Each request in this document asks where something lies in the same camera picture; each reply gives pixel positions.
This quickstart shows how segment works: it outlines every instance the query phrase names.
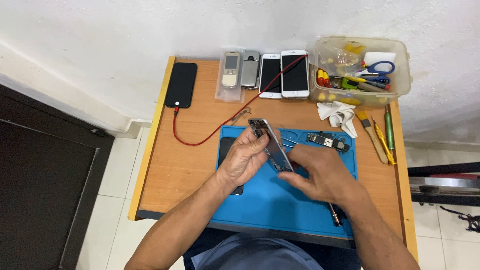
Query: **screwdriver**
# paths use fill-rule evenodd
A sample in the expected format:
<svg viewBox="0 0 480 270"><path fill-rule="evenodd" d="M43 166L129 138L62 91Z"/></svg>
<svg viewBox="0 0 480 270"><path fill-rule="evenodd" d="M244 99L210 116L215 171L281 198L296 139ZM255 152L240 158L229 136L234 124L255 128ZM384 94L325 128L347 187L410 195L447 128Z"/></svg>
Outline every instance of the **screwdriver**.
<svg viewBox="0 0 480 270"><path fill-rule="evenodd" d="M388 112L388 107L385 106L385 132L387 135L387 144L388 149L393 150L395 149L393 145L393 129L392 129L392 117Z"/></svg>
<svg viewBox="0 0 480 270"><path fill-rule="evenodd" d="M387 159L388 159L388 164L390 165L395 165L395 159L392 156L392 153L390 153L390 150L388 150L387 143L385 142L384 134L382 133L382 130L380 127L377 125L377 122L375 122L375 119L372 116L373 120L373 126L375 127L375 131L377 132L378 139L382 142L382 145L384 146L385 154L387 154Z"/></svg>

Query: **blue silicone repair mat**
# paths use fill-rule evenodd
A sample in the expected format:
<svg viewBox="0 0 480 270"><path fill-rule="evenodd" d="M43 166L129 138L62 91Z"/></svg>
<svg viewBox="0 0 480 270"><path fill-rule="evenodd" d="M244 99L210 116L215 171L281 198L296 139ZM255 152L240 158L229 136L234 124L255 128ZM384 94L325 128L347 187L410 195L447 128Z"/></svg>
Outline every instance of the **blue silicone repair mat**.
<svg viewBox="0 0 480 270"><path fill-rule="evenodd" d="M220 129L220 138L238 137L244 129L245 127L224 125ZM282 138L315 147L324 147L317 143L306 142L307 134L317 133L316 130L279 130ZM327 133L334 134L335 138L344 138L345 143L350 145L350 150L347 153L340 153L340 157L358 181L355 140L344 132ZM211 221L353 239L347 220L342 220L343 226L334 226L328 203L310 200L300 190L278 179L277 173L270 161L267 161L245 184L243 194L229 195ZM308 177L302 168L297 173Z"/></svg>

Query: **white wall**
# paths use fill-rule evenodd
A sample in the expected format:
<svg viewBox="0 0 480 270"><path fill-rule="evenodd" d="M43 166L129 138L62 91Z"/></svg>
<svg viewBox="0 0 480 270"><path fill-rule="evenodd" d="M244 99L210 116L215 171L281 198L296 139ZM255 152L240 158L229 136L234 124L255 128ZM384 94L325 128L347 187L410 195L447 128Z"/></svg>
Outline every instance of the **white wall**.
<svg viewBox="0 0 480 270"><path fill-rule="evenodd" d="M152 118L168 55L218 58L228 45L273 53L345 35L407 45L414 78L400 100L407 138L445 123L462 129L458 117L480 119L472 110L478 1L0 0L0 7L0 39L130 118ZM442 140L467 140L477 126Z"/></svg>

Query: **red charging cable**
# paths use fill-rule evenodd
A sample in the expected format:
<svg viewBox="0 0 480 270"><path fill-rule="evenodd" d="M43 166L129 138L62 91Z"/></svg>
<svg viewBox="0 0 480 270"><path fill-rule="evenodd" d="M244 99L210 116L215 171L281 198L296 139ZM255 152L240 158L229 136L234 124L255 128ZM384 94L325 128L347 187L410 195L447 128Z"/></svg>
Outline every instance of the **red charging cable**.
<svg viewBox="0 0 480 270"><path fill-rule="evenodd" d="M177 114L179 113L179 108L178 107L175 107L175 112L173 114L173 136L181 143L185 144L185 145L190 145L190 146L197 146L197 145L200 145L204 142L206 142L208 139L210 139L223 125L225 125L226 123L228 123L230 120L232 120L237 114L239 114L244 108L246 108L252 101L254 101L256 98L258 98L258 96L265 92L269 87L270 85L287 69L289 68L291 65L295 64L296 62L298 62L299 60L305 58L307 55L302 55L300 57L298 57L295 61L293 61L292 63L290 63L288 66L286 66L282 71L280 71L280 73L275 76L275 78L273 78L273 80L260 92L258 93L258 95L256 95L255 97L253 97L252 99L250 99L249 102L247 102L247 104L243 105L243 107L238 111L236 112L232 117L228 118L225 122L221 123L220 126L218 126L218 128L216 128L205 140L199 142L199 143L196 143L196 144L191 144L191 143L187 143L187 142L184 142L182 141L180 138L178 138L177 136L177 131L175 129L175 125L176 125L176 122L177 122Z"/></svg>

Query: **white cloth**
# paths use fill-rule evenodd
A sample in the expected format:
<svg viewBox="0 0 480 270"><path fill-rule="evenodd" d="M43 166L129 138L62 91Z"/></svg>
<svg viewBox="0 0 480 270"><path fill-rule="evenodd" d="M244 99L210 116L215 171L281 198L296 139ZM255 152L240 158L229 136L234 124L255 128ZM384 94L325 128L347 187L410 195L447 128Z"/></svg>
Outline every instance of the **white cloth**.
<svg viewBox="0 0 480 270"><path fill-rule="evenodd" d="M358 137L352 122L352 119L355 117L355 113L352 109L354 109L355 106L348 105L340 101L334 101L332 103L318 102L317 107L321 120L330 117L329 120L332 127L342 125L342 130L345 131L351 138Z"/></svg>

